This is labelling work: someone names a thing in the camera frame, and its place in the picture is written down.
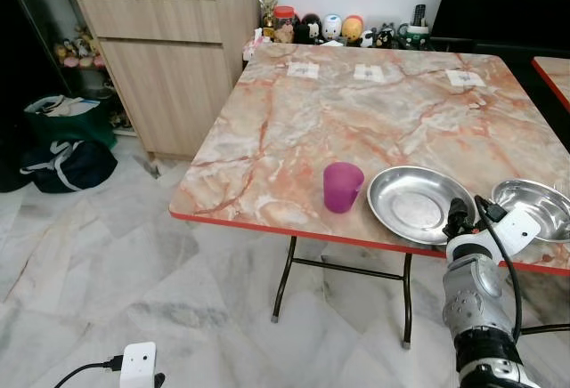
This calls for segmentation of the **dark navy duffel bag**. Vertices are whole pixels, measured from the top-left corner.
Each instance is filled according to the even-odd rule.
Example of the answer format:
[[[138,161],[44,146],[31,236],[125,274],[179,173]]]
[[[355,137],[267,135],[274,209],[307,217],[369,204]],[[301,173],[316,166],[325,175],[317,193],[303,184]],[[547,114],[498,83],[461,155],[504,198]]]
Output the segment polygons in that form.
[[[37,145],[21,158],[18,173],[42,193],[62,194],[94,188],[107,181],[118,161],[105,144],[53,141]]]

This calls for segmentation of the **dark green mug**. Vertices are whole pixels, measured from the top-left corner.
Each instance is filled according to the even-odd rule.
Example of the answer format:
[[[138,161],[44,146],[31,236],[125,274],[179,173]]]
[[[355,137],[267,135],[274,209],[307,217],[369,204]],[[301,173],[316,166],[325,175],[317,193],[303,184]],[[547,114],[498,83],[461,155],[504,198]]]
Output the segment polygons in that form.
[[[430,51],[430,28],[427,26],[412,26],[403,23],[396,30],[396,42],[399,49],[410,51]]]

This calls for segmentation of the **large round steel plate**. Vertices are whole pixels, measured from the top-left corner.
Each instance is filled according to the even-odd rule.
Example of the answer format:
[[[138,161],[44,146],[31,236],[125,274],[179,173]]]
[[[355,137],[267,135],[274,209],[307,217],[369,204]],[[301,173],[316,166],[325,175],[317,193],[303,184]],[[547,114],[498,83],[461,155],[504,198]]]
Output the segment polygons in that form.
[[[367,183],[365,197],[371,211],[392,233],[406,240],[439,246],[447,243],[445,225],[453,200],[468,221],[477,220],[472,194],[460,182],[433,169],[392,166]]]

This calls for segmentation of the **purple plastic cup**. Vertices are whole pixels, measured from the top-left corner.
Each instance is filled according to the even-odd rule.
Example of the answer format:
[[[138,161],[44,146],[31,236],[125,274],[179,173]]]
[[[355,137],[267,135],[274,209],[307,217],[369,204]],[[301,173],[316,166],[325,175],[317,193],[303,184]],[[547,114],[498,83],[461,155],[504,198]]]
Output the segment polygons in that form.
[[[362,169],[351,163],[333,163],[324,169],[324,205],[332,213],[353,209],[365,181]]]

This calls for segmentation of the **black round figurine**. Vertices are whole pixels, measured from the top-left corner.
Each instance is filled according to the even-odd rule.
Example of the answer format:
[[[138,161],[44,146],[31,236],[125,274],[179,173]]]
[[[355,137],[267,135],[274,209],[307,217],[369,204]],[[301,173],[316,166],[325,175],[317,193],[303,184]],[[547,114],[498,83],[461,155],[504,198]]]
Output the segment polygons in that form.
[[[294,43],[296,44],[322,44],[322,23],[321,17],[317,14],[309,13],[299,20],[294,27]]]

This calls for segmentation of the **yellow and orange figurine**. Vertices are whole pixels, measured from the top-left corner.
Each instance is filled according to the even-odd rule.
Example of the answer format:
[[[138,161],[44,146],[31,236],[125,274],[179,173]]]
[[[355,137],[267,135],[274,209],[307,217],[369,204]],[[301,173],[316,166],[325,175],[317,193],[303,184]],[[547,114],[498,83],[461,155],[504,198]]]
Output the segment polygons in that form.
[[[363,20],[360,15],[349,15],[349,17],[346,17],[342,27],[342,37],[345,39],[346,46],[359,47],[363,31],[365,31],[365,26],[363,26]]]

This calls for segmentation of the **green shopping bag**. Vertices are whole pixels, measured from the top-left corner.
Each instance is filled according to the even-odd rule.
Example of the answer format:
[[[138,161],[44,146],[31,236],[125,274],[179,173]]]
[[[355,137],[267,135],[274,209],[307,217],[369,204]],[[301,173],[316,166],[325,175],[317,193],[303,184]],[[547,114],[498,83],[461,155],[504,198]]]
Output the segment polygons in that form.
[[[113,148],[117,136],[111,131],[109,112],[97,100],[46,95],[30,103],[23,115],[41,143],[94,141]]]

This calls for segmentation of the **red edged marble side table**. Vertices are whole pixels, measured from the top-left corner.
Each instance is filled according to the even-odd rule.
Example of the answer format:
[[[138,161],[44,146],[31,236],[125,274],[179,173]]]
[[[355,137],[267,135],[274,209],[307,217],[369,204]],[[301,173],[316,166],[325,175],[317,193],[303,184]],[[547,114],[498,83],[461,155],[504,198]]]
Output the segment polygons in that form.
[[[531,64],[557,95],[562,107],[570,114],[570,60],[554,57],[533,57]]]

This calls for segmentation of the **red lidded jar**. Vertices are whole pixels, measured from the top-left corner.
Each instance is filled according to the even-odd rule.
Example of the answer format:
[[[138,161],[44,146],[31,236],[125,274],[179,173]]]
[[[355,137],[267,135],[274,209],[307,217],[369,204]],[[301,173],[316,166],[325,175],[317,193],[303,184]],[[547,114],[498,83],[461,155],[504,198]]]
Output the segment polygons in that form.
[[[289,44],[296,34],[297,15],[293,6],[278,5],[273,9],[273,41]]]

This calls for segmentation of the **black metal table leg frame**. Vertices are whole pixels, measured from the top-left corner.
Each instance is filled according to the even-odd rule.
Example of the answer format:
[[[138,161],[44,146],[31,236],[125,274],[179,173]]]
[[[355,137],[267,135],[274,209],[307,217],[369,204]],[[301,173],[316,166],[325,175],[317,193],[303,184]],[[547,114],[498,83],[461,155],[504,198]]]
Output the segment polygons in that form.
[[[441,259],[402,251],[365,248],[313,238],[292,237],[274,290],[270,322],[292,315],[293,292],[310,292],[348,326],[363,334],[387,328],[410,349],[415,322],[416,286]]]

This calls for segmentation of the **glass display cabinet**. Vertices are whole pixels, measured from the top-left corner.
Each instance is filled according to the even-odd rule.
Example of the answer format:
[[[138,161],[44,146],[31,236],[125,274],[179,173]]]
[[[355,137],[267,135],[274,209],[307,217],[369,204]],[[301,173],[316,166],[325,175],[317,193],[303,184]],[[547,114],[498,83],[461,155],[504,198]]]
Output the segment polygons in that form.
[[[111,131],[137,136],[78,0],[16,1],[68,95],[102,101],[109,108]]]

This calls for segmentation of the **light wooden cabinet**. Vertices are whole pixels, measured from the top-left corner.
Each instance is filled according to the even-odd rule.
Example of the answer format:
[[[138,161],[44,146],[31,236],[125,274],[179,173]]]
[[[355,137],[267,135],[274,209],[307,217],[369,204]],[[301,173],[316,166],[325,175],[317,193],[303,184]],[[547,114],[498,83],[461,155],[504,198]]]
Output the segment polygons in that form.
[[[191,160],[243,71],[259,0],[77,0],[146,152]]]

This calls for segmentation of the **white square table sticker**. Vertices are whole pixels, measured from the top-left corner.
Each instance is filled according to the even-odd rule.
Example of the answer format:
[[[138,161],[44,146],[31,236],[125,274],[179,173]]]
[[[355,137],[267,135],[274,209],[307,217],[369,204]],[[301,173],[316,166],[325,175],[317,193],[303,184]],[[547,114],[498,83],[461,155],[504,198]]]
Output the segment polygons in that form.
[[[485,81],[476,72],[447,69],[445,71],[445,75],[453,87],[465,88],[485,86]]]
[[[320,67],[321,64],[314,62],[291,61],[288,63],[288,76],[318,79]]]
[[[353,78],[357,80],[370,80],[376,83],[385,83],[386,75],[378,64],[355,64]]]

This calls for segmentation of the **small round steel bowl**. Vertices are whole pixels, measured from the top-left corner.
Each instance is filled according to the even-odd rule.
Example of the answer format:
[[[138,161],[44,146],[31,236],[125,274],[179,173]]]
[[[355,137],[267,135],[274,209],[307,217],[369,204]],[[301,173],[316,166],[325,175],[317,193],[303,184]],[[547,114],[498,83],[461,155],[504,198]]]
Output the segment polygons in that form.
[[[522,209],[533,217],[539,224],[538,240],[570,240],[570,200],[557,189],[525,178],[512,178],[493,188],[493,201],[506,210]]]

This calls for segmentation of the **white round figurine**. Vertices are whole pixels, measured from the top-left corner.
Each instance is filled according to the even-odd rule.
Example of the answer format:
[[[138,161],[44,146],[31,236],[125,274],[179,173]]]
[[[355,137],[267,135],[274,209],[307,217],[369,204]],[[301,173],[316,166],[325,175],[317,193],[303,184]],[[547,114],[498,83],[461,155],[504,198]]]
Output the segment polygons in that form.
[[[343,28],[343,18],[341,15],[326,15],[322,23],[322,38],[327,42],[338,42]]]

